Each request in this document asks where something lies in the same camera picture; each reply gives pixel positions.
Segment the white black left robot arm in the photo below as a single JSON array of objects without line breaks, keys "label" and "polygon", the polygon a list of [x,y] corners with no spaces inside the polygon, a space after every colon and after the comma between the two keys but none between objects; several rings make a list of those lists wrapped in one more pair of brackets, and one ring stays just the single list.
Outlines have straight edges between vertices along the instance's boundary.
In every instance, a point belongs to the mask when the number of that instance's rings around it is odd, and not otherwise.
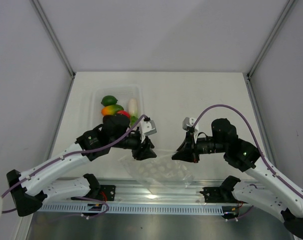
[{"label": "white black left robot arm", "polygon": [[59,155],[29,170],[16,169],[6,174],[9,189],[18,216],[37,212],[44,204],[68,198],[95,200],[101,186],[93,174],[75,180],[57,181],[71,170],[107,155],[111,148],[131,150],[135,160],[156,158],[149,136],[157,132],[149,117],[142,115],[131,124],[124,115],[107,116],[103,123],[84,132]]}]

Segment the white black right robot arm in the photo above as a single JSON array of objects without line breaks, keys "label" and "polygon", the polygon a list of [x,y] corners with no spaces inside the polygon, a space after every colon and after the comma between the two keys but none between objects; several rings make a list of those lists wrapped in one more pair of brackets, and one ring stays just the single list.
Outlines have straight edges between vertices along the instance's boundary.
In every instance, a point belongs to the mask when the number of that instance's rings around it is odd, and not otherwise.
[{"label": "white black right robot arm", "polygon": [[258,147],[238,137],[237,129],[226,118],[211,123],[211,136],[199,137],[196,119],[186,117],[182,123],[185,139],[172,160],[198,163],[200,155],[222,153],[235,169],[259,181],[259,190],[234,176],[220,185],[220,197],[251,204],[280,220],[294,236],[303,240],[303,189],[280,172]]}]

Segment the clear zip top bag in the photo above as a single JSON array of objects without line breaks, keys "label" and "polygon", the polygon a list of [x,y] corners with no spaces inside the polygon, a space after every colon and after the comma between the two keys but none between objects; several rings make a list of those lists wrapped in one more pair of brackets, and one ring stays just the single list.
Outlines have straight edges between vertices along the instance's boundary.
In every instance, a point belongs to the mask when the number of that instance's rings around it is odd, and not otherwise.
[{"label": "clear zip top bag", "polygon": [[195,179],[182,161],[172,160],[175,150],[156,149],[155,158],[136,160],[131,155],[119,159],[127,173],[151,193],[186,189]]}]

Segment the white toy radish with leaves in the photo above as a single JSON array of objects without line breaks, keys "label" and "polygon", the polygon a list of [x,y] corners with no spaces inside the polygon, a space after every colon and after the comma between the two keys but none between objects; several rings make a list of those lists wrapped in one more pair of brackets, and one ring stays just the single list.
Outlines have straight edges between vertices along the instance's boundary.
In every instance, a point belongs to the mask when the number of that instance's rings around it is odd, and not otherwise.
[{"label": "white toy radish with leaves", "polygon": [[128,102],[128,113],[130,119],[130,126],[133,126],[134,123],[138,120],[138,102],[136,98],[131,98]]}]

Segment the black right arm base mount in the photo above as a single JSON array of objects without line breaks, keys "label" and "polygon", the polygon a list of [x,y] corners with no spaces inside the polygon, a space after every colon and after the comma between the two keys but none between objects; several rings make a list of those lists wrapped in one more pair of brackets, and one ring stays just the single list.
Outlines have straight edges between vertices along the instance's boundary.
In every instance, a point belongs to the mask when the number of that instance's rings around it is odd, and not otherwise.
[{"label": "black right arm base mount", "polygon": [[230,203],[236,204],[238,201],[232,194],[237,183],[241,180],[234,176],[228,176],[218,187],[203,187],[199,192],[204,197],[206,203]]}]

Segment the red toy apple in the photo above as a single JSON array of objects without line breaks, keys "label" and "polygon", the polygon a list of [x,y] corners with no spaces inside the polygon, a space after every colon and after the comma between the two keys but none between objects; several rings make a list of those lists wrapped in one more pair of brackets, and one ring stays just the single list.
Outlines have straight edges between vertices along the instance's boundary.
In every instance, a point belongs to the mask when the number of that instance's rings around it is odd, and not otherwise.
[{"label": "red toy apple", "polygon": [[130,114],[128,112],[126,112],[125,110],[120,110],[116,113],[116,115],[122,115],[122,116],[126,116],[128,119],[131,118]]}]

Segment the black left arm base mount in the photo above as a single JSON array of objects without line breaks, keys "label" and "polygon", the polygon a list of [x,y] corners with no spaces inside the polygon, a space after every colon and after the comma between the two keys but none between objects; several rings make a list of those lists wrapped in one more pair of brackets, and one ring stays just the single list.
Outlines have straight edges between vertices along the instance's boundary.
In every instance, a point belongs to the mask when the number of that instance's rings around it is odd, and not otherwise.
[{"label": "black left arm base mount", "polygon": [[101,185],[97,178],[90,173],[82,176],[85,179],[85,186],[89,187],[89,191],[86,194],[81,194],[80,197],[96,199],[100,201],[114,201],[116,195],[115,185]]}]

